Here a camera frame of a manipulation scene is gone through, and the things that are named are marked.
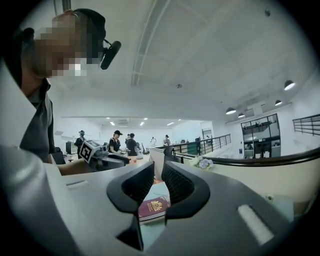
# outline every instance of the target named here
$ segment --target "woman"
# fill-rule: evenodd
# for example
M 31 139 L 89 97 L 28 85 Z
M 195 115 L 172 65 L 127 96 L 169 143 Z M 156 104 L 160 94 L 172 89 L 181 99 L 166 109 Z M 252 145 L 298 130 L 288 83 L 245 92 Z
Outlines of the woman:
M 108 149 L 108 151 L 110 153 L 115 153 L 115 154 L 120 154 L 121 153 L 121 150 L 120 150 L 121 144 L 120 144 L 120 140 L 119 140 L 120 135 L 123 135 L 123 134 L 119 130 L 116 130 L 113 133 L 113 137 L 109 141 L 109 149 Z

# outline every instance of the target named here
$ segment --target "white wall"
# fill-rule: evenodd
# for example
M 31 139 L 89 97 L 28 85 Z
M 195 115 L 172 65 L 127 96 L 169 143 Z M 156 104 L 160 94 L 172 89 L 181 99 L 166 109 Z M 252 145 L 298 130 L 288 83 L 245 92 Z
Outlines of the white wall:
M 144 128 L 121 128 L 114 126 L 113 128 L 102 128 L 101 133 L 101 141 L 103 142 L 109 142 L 110 138 L 114 135 L 114 131 L 119 130 L 121 133 L 123 133 L 122 136 L 120 136 L 120 143 L 121 148 L 125 147 L 125 140 L 127 137 L 127 134 L 134 133 L 134 139 L 136 142 L 140 143 L 140 148 L 142 149 L 141 143 L 143 143 L 144 149 L 151 146 L 151 138 L 156 138 L 156 146 L 160 147 L 162 146 L 163 139 L 166 135 L 169 136 L 169 139 L 171 143 L 173 143 L 173 134 L 171 128 L 155 128 L 155 129 L 144 129 Z
M 178 144 L 181 140 L 194 142 L 195 138 L 202 138 L 201 121 L 186 121 L 184 123 L 178 124 L 172 128 L 172 138 L 174 139 L 171 143 L 176 141 Z
M 96 123 L 90 122 L 86 118 L 60 118 L 60 122 L 56 125 L 57 131 L 63 132 L 62 135 L 54 136 L 56 147 L 61 148 L 62 152 L 66 151 L 66 142 L 75 142 L 79 137 L 79 131 L 84 130 L 87 140 L 95 140 L 103 143 L 101 137 L 102 127 Z

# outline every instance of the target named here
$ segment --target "red passport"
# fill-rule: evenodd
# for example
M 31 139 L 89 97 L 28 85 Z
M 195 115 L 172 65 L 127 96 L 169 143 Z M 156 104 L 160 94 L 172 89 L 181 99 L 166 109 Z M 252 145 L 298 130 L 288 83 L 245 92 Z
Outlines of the red passport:
M 170 202 L 163 196 L 143 201 L 139 207 L 139 220 L 144 222 L 163 217 L 168 207 L 170 207 Z

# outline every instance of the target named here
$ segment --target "air vent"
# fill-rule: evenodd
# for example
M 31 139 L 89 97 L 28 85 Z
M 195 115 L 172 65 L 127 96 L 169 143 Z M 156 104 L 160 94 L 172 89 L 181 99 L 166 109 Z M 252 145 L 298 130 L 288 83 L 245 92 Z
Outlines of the air vent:
M 119 127 L 128 127 L 129 126 L 129 121 L 128 119 L 120 119 L 118 121 L 118 126 Z

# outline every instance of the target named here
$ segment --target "headset microphone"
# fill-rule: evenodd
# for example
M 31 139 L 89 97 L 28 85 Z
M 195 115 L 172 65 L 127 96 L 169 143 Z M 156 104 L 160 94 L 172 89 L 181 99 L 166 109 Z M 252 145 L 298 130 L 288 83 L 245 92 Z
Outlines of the headset microphone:
M 109 67 L 110 63 L 112 62 L 112 60 L 121 48 L 121 43 L 119 41 L 114 41 L 112 44 L 105 39 L 104 41 L 109 45 L 109 48 L 103 48 L 103 55 L 100 64 L 100 68 L 102 70 L 106 70 Z

